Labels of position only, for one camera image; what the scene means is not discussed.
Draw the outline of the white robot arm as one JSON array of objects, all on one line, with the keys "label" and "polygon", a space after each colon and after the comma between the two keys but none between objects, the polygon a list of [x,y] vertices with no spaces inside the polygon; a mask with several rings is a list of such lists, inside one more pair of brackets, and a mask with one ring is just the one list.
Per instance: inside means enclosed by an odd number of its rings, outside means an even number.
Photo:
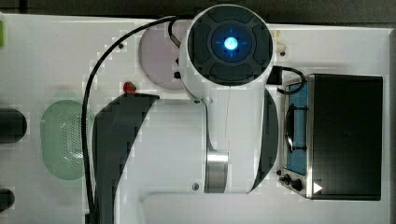
[{"label": "white robot arm", "polygon": [[253,191],[276,158],[276,108],[266,89],[274,48],[250,9],[198,14],[179,47],[186,98],[124,93],[95,117],[97,223],[145,224],[151,194]]}]

